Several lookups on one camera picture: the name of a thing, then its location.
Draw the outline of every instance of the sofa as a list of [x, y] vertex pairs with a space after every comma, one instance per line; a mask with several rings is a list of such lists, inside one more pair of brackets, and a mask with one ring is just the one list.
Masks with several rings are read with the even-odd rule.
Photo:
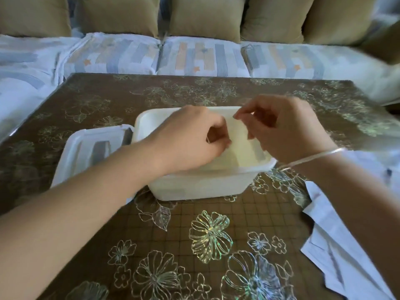
[[[307, 24], [311, 25], [311, 20], [322, 19], [312, 11], [322, 2], [318, 0], [302, 0], [296, 4], [296, 14], [289, 11], [285, 20], [279, 20], [284, 14], [274, 13], [278, 4], [270, 9], [268, 3], [268, 10], [257, 11], [260, 4], [265, 6], [265, 0], [256, 6], [252, 0], [217, 0], [212, 6], [210, 0], [139, 0], [131, 7], [138, 17], [128, 22], [113, 17], [123, 17], [123, 8], [129, 4], [114, 8], [115, 0], [103, 0], [103, 7], [99, 6], [102, 0], [69, 0], [69, 5], [60, 0], [57, 10], [63, 5], [66, 11], [40, 8], [37, 15], [6, 17], [18, 21], [14, 26], [2, 11], [6, 7], [12, 11], [19, 1], [0, 0], [0, 141], [75, 72], [248, 77], [255, 81], [351, 80], [378, 104], [390, 104], [400, 97], [397, 59], [391, 63], [377, 58], [374, 51], [368, 54], [363, 50], [363, 44], [371, 46], [369, 41], [398, 24], [395, 15], [372, 16], [371, 0], [363, 0], [369, 5], [363, 5], [362, 18], [357, 16], [361, 22], [356, 29], [350, 32], [346, 25], [341, 26], [345, 36], [332, 30], [327, 36], [327, 29], [310, 30]], [[27, 1], [26, 6], [36, 10], [29, 2], [33, 1]], [[320, 7], [327, 6], [337, 10], [332, 4]], [[205, 13], [197, 16], [202, 7]], [[268, 21], [260, 20], [260, 14], [268, 14], [268, 19], [275, 16], [282, 24], [289, 20], [290, 24], [281, 31], [271, 24], [260, 29], [258, 21]], [[346, 15], [346, 23], [354, 17], [352, 11]], [[63, 19], [70, 28], [53, 23], [47, 29], [44, 19]], [[357, 47], [349, 46], [354, 42]]]

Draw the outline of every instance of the table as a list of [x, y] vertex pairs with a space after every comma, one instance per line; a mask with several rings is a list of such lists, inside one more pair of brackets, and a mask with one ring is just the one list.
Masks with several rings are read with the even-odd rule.
[[[243, 105], [257, 94], [309, 101], [340, 146], [357, 149], [369, 139], [398, 135], [398, 121], [350, 81], [74, 74], [0, 146], [0, 212], [48, 189], [75, 131], [134, 125], [149, 108]], [[292, 293], [298, 300], [342, 299], [300, 252], [313, 226], [302, 213], [308, 203], [304, 177], [293, 171], [262, 173], [244, 193], [224, 198], [160, 202], [145, 188], [40, 299], [81, 299], [84, 293], [97, 300], [222, 299], [222, 293], [234, 299], [256, 291], [257, 278], [269, 284], [260, 290], [274, 300]], [[255, 263], [268, 274], [247, 274], [248, 282], [240, 282], [237, 274], [252, 272]]]

